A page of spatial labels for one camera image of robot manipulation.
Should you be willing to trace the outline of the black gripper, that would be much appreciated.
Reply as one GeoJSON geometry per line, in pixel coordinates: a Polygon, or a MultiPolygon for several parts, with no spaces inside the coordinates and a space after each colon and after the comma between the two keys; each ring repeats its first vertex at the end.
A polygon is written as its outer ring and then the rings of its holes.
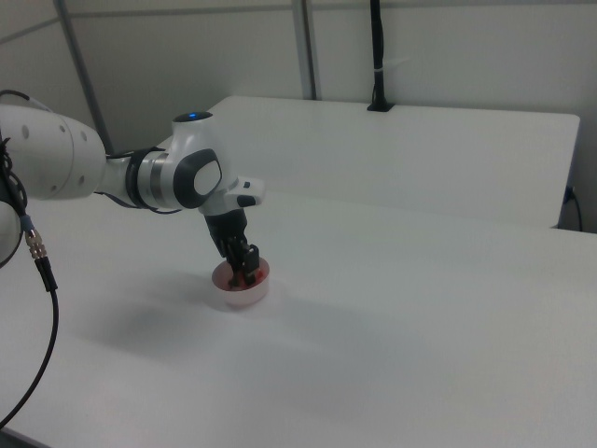
{"type": "Polygon", "coordinates": [[[245,281],[247,285],[253,285],[257,281],[260,255],[256,245],[248,245],[245,248],[245,212],[236,209],[222,215],[206,216],[204,219],[216,249],[222,258],[228,259],[232,269],[230,284],[233,287],[241,287],[245,281]]]}

